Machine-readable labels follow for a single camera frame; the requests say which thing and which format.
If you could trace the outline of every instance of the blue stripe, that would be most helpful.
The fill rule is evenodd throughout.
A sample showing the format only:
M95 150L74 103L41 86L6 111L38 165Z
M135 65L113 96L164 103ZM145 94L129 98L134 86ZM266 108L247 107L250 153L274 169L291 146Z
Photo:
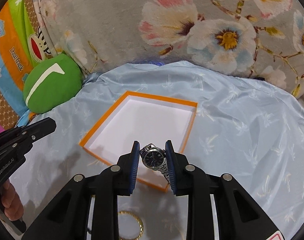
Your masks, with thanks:
M28 110L24 98L23 92L17 87L14 83L11 75L9 74L7 68L5 67L4 61L0 54L0 68L1 74L0 77L0 91L8 102L8 104L13 108L13 110L19 115L22 116L23 113Z

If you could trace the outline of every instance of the watch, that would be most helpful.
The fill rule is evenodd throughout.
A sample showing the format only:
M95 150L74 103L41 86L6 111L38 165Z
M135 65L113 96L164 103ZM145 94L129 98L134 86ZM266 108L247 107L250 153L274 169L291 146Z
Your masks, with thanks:
M142 162L146 167L154 171L160 171L168 183L170 183L168 166L165 158L165 150L162 150L150 143L140 150L140 155Z

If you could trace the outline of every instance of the bracelet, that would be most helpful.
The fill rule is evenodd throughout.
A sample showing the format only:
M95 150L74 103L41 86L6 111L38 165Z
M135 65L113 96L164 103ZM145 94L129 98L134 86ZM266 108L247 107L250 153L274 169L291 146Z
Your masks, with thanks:
M144 231L144 227L143 227L143 222L142 222L142 220L141 220L138 216L136 216L135 214L133 214L133 213L130 212L130 211L125 211L125 210L119 211L119 212L118 212L118 215L130 215L130 216L134 217L135 220L136 220L136 221L139 223L139 225L140 225L140 233L139 233L139 235L138 235L136 238L127 239L127 238L122 238L122 237L120 237L120 240L138 240L138 239L143 235L143 231Z

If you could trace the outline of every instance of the open box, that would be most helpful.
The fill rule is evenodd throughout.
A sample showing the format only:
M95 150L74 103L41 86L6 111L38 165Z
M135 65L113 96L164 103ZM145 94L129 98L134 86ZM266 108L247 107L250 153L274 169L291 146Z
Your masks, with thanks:
M107 165L131 152L134 141L143 148L149 143L164 149L172 141L183 153L196 115L197 103L138 92L125 92L80 141L89 154ZM167 180L139 161L138 181L166 191Z

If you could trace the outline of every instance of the green cushion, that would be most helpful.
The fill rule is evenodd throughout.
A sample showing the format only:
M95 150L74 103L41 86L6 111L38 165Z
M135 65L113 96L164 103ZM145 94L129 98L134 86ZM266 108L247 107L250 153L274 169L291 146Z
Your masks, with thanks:
M34 113L42 114L70 100L82 87L79 66L65 54L45 60L28 75L24 101Z

